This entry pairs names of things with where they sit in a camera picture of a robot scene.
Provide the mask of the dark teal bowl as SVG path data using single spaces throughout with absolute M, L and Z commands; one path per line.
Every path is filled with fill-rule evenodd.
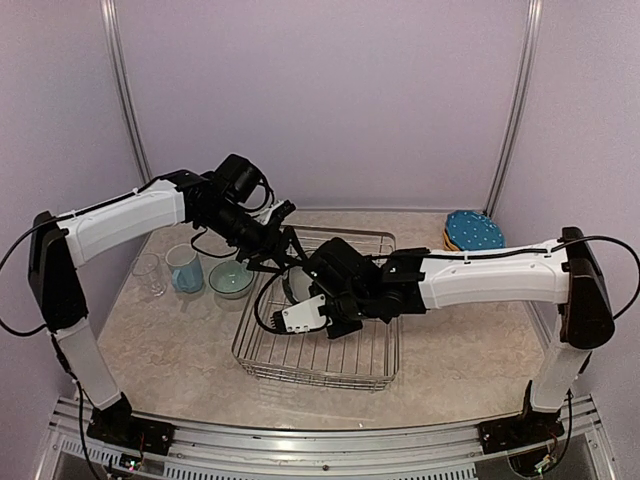
M 282 279 L 282 288 L 288 301 L 295 305 L 311 297 L 313 280 L 300 266 L 291 268 Z

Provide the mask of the grey green bowl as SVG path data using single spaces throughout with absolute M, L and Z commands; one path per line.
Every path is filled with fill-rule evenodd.
M 255 273 L 245 263 L 230 260 L 216 265 L 209 273 L 208 282 L 221 298 L 237 300 L 250 292 L 254 278 Z

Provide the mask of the light blue faceted mug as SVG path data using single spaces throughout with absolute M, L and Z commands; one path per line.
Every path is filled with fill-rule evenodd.
M 190 244 L 179 244 L 170 248 L 165 262 L 171 275 L 175 292 L 195 294 L 204 287 L 204 275 L 198 253 Z

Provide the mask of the clear drinking glass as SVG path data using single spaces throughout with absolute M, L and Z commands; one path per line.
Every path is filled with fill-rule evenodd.
M 167 284 L 161 260 L 156 254 L 140 254 L 133 263 L 131 275 L 154 297 L 160 297 L 166 292 Z

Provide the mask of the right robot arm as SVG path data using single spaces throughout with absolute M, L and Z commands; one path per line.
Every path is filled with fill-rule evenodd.
M 591 352 L 613 337 L 617 319 L 628 310 L 612 309 L 593 242 L 624 244 L 566 227 L 557 239 L 523 247 L 461 252 L 416 248 L 365 256 L 333 238 L 302 263 L 319 291 L 294 306 L 288 329 L 301 333 L 364 319 L 388 322 L 471 303 L 554 304 L 556 337 L 527 386 L 522 413 L 511 423 L 512 436 L 531 444 L 557 420 Z

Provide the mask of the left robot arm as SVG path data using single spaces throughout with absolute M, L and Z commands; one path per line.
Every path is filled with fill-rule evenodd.
M 23 242 L 29 244 L 27 283 L 43 324 L 2 327 L 17 338 L 47 332 L 79 395 L 92 403 L 93 424 L 118 444 L 133 443 L 140 424 L 98 344 L 85 269 L 124 244 L 178 225 L 213 232 L 252 268 L 267 262 L 284 267 L 294 242 L 284 221 L 295 209 L 276 197 L 258 166 L 231 154 L 203 173 L 178 169 L 87 207 L 43 211 L 1 258 L 6 264 Z

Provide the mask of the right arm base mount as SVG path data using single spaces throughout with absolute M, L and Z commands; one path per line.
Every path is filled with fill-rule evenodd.
M 484 454 L 526 447 L 565 434 L 560 412 L 522 412 L 481 422 L 477 430 Z

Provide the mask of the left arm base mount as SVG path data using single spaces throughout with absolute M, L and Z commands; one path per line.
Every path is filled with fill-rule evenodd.
M 92 439 L 161 456 L 168 455 L 174 433 L 171 423 L 135 416 L 124 394 L 106 409 L 94 407 L 87 429 Z

